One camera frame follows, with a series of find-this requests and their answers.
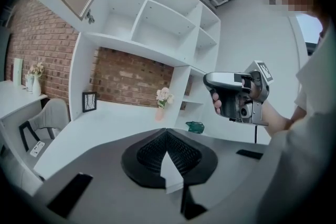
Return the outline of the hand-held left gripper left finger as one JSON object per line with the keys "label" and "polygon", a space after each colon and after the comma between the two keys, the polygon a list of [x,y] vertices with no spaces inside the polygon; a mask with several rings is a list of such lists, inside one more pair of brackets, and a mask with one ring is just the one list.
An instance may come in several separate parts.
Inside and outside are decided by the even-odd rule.
{"label": "hand-held left gripper left finger", "polygon": [[156,131],[95,146],[44,181],[34,197],[48,205],[77,175],[92,176],[68,220],[74,223],[183,223],[181,195],[144,188],[123,171],[121,156],[130,145]]}

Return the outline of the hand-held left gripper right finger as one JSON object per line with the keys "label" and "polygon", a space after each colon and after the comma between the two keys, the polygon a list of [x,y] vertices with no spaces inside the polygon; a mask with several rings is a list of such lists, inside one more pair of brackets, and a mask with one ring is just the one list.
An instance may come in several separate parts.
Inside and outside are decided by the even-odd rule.
{"label": "hand-held left gripper right finger", "polygon": [[178,129],[169,132],[189,143],[211,149],[217,160],[203,155],[194,168],[197,175],[215,166],[207,181],[192,185],[189,191],[196,204],[206,209],[192,223],[257,223],[257,208],[262,188],[257,186],[254,175],[258,171],[258,160],[239,155],[239,150],[264,153],[266,145],[236,142],[194,134]]}

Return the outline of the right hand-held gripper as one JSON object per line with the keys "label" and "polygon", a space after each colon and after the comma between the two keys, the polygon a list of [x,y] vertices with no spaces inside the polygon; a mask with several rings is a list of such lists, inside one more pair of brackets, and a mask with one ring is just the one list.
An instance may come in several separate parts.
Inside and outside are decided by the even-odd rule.
{"label": "right hand-held gripper", "polygon": [[210,72],[204,76],[209,90],[217,90],[222,102],[221,116],[230,121],[267,126],[262,104],[274,79],[263,61],[253,61],[245,72]]}

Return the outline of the person's right hand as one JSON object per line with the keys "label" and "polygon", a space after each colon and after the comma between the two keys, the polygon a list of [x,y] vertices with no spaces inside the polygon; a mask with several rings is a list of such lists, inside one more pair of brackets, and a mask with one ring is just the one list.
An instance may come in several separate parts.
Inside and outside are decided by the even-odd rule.
{"label": "person's right hand", "polygon": [[214,106],[214,109],[215,109],[215,112],[220,115],[221,112],[221,107],[222,107],[222,102],[221,100],[219,99],[219,95],[215,92],[212,94],[212,100],[213,100],[213,106]]}

